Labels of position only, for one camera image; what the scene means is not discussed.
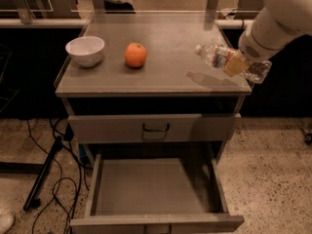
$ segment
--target cabinet top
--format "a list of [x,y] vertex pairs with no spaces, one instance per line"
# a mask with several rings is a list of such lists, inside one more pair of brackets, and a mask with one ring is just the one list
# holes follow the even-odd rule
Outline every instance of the cabinet top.
[[[58,97],[247,95],[240,76],[209,70],[195,55],[198,44],[226,44],[208,13],[138,13],[93,15],[84,35],[105,41],[104,57],[93,68],[71,61],[57,86]],[[124,52],[132,42],[147,49],[143,68],[126,67]]]

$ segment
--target drawer handle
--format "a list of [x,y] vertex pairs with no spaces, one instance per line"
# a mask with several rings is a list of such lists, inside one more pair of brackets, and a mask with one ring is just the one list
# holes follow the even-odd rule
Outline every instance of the drawer handle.
[[146,132],[166,132],[170,129],[170,124],[167,123],[165,128],[147,128],[145,124],[143,124],[143,130]]
[[[147,232],[147,225],[144,225],[144,234],[152,234]],[[155,234],[172,234],[172,226],[168,226],[168,232],[166,233],[155,233]]]

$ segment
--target gray cabinet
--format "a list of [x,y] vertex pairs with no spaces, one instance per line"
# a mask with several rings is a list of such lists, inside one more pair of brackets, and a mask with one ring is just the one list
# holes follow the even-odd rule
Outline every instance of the gray cabinet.
[[[227,209],[217,161],[251,88],[242,77],[209,70],[194,54],[212,38],[205,13],[95,15],[85,34],[105,40],[103,61],[63,68],[57,95],[77,140],[92,145],[92,186],[76,233],[231,232],[244,219]],[[142,69],[123,52],[138,41]]]

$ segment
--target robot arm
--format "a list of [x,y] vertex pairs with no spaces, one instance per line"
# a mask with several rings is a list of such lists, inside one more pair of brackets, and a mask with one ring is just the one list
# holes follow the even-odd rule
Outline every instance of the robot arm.
[[239,40],[245,58],[262,62],[312,31],[312,0],[264,0],[264,8]]

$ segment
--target wall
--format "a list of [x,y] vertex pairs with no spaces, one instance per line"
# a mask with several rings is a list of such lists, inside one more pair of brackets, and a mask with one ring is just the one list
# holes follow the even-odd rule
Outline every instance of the wall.
[[[234,48],[242,30],[224,30]],[[243,116],[312,116],[312,37],[291,42],[271,59],[265,81],[255,85],[241,109]]]
[[64,117],[54,81],[64,63],[65,45],[77,37],[79,28],[1,28],[0,44],[12,50],[2,86],[19,89],[1,117]]

